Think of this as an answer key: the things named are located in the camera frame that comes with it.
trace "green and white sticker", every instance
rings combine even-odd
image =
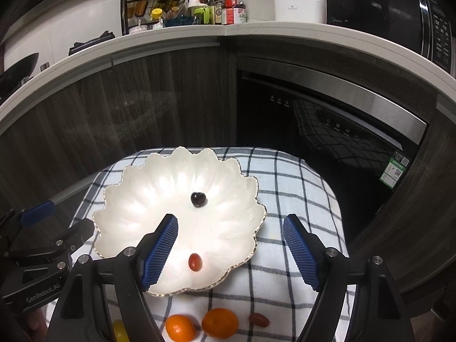
[[[385,168],[385,171],[382,173],[380,177],[380,181],[382,181],[385,185],[389,188],[393,189],[402,174],[405,172],[406,167],[397,161],[399,158],[391,158],[389,160],[388,165]]]

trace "frying pan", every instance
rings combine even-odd
[[[8,98],[25,76],[30,76],[38,61],[38,53],[22,58],[0,74],[0,102]]]

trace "table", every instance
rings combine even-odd
[[[128,156],[98,174],[87,191],[72,225],[103,208],[103,191],[108,185],[121,180],[124,167],[142,166],[151,153],[170,155],[174,148],[149,149]],[[201,149],[191,148],[192,153]],[[326,247],[335,247],[347,256],[340,209],[329,185],[304,160],[277,150],[263,148],[213,148],[225,160],[236,158],[245,176],[258,179],[258,202],[267,209],[265,222],[257,234],[258,247],[246,264],[234,269],[220,285],[206,292],[186,292],[173,297],[146,295],[158,327],[164,330],[164,321],[172,314],[183,313],[192,317],[198,330],[195,341],[211,342],[215,339],[201,331],[204,314],[216,307],[233,310],[239,319],[239,330],[229,338],[238,341],[295,341],[299,336],[314,304],[316,292],[305,284],[298,272],[290,250],[283,240],[283,219],[295,213],[304,227],[320,237]],[[88,253],[100,258],[93,251],[98,236],[88,240],[72,259]],[[343,310],[337,326],[335,341],[342,342],[347,333],[353,309],[354,286],[348,286]],[[120,319],[113,286],[106,287],[112,320]],[[46,319],[50,320],[56,301],[49,304]],[[267,328],[250,325],[248,316],[259,312],[271,320]]]

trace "blue gripper pad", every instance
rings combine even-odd
[[[178,231],[177,218],[172,216],[144,262],[144,276],[141,282],[146,288],[157,283],[171,248],[176,241]]]
[[[319,292],[325,281],[325,246],[315,234],[307,232],[295,214],[285,218],[283,234],[304,282]]]
[[[40,222],[42,219],[52,216],[56,211],[53,202],[45,201],[44,203],[22,212],[20,223],[22,227],[30,227]]]

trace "white rice bin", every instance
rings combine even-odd
[[[277,22],[326,23],[326,0],[274,0]]]

